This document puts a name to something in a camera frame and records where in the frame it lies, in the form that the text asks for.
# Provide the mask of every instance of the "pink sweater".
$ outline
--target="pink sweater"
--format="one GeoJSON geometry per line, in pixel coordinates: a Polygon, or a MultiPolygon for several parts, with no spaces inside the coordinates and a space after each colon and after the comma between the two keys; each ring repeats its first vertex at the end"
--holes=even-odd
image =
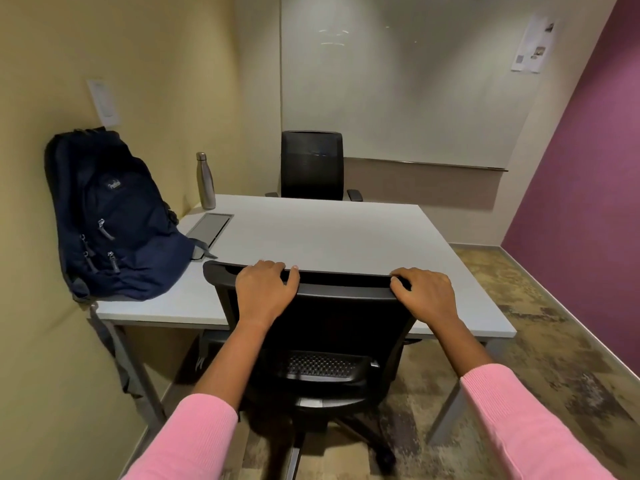
{"type": "MultiPolygon", "coordinates": [[[[507,367],[484,365],[461,382],[510,478],[613,479],[507,367]]],[[[236,423],[221,399],[186,397],[123,480],[218,480],[236,423]]]]}

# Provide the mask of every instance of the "navy blue backpack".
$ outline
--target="navy blue backpack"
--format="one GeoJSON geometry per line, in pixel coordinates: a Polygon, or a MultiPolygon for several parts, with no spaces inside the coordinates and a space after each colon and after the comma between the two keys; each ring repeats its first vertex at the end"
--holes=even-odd
{"type": "Polygon", "coordinates": [[[195,243],[178,231],[147,166],[118,133],[56,135],[45,151],[45,172],[62,275],[76,301],[148,299],[178,281],[195,243]]]}

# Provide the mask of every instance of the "desk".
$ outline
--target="desk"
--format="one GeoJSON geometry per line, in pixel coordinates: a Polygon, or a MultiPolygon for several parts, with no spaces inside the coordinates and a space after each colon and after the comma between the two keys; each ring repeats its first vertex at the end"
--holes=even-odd
{"type": "MultiPolygon", "coordinates": [[[[504,342],[515,336],[515,329],[417,205],[233,195],[218,195],[216,201],[212,212],[233,215],[211,248],[222,262],[254,264],[270,259],[309,271],[362,274],[388,274],[402,266],[439,271],[451,279],[460,318],[492,354],[498,355],[504,342]]],[[[202,213],[195,209],[183,217],[180,231],[187,233],[202,213]]],[[[164,411],[122,325],[228,330],[201,262],[190,263],[162,296],[147,301],[102,300],[92,313],[107,325],[118,361],[141,391],[136,403],[152,431],[164,424],[164,411]]],[[[409,337],[432,339],[433,334],[416,322],[409,337]]],[[[430,444],[448,437],[463,407],[457,386],[438,415],[430,444]]]]}

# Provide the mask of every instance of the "black office chair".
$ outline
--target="black office chair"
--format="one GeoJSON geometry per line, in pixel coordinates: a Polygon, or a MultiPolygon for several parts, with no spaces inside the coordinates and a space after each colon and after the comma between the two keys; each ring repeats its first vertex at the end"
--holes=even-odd
{"type": "MultiPolygon", "coordinates": [[[[236,275],[243,266],[204,263],[229,327],[238,321],[236,275]]],[[[288,279],[284,271],[282,279],[288,279]]],[[[387,395],[415,319],[389,290],[389,276],[300,272],[300,288],[260,351],[244,398],[284,413],[296,432],[287,480],[293,480],[306,433],[332,420],[361,437],[383,472],[396,457],[377,432],[354,417],[387,395]]]]}
{"type": "MultiPolygon", "coordinates": [[[[280,154],[282,196],[342,200],[344,151],[342,135],[327,131],[283,131],[280,154]]],[[[357,190],[347,190],[349,199],[362,202],[357,190]]],[[[277,192],[266,194],[277,197],[277,192]]]]}

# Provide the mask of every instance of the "left hand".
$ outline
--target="left hand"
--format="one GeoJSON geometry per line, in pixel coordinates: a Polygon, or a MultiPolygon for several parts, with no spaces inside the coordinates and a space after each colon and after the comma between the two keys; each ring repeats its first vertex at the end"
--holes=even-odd
{"type": "Polygon", "coordinates": [[[298,266],[291,268],[287,284],[282,282],[284,267],[283,262],[260,260],[240,271],[236,278],[239,324],[255,325],[266,333],[282,315],[300,284],[298,266]]]}

